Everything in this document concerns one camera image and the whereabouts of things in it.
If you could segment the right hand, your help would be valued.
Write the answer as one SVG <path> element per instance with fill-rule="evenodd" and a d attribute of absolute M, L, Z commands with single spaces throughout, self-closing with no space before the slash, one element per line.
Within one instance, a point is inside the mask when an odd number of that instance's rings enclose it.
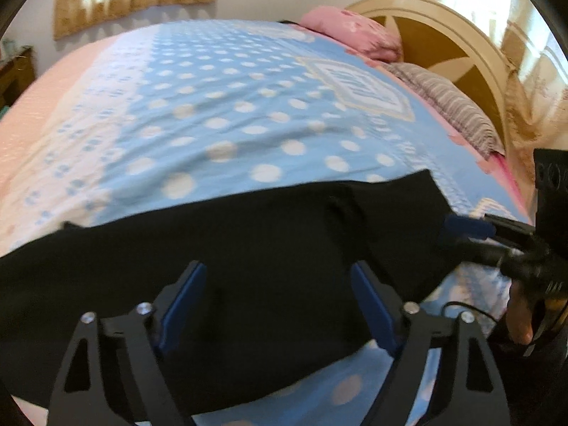
<path fill-rule="evenodd" d="M 523 284 L 513 281 L 509 289 L 506 309 L 506 327 L 513 342 L 528 345 L 533 340 L 533 307 L 526 296 Z"/>

